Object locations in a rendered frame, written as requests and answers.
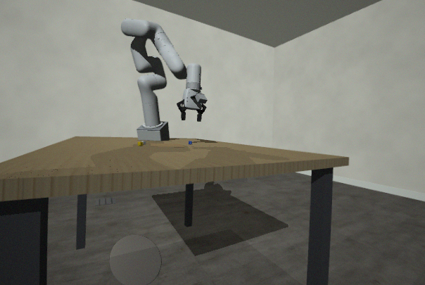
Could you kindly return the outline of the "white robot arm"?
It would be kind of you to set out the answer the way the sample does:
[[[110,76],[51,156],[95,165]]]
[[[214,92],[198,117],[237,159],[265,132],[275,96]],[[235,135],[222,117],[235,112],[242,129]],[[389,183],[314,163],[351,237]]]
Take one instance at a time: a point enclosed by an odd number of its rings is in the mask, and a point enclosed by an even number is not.
[[[197,88],[202,90],[201,66],[190,63],[186,67],[162,27],[157,23],[126,18],[121,23],[121,30],[123,34],[134,37],[130,49],[137,71],[155,73],[154,75],[143,75],[137,80],[144,112],[145,123],[143,127],[146,129],[161,127],[163,122],[160,121],[158,97],[153,91],[164,89],[167,80],[159,57],[147,55],[146,40],[150,39],[153,42],[158,53],[163,57],[168,68],[177,79],[186,79],[186,89]]]

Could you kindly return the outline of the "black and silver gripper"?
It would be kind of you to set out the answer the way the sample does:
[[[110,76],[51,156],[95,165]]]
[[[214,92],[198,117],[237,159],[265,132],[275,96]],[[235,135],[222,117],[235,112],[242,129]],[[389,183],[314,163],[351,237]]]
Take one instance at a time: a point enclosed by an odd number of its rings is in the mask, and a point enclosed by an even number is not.
[[[200,89],[197,88],[187,88],[184,90],[182,101],[177,103],[178,109],[180,110],[181,119],[186,120],[186,109],[197,110],[197,122],[201,122],[202,114],[206,109],[206,106],[202,103],[198,103],[196,99],[191,98],[191,96],[196,95],[196,93],[201,94]],[[184,107],[182,107],[184,104]],[[182,106],[181,106],[182,105]],[[203,107],[203,109],[202,109]],[[202,109],[202,110],[201,110]]]

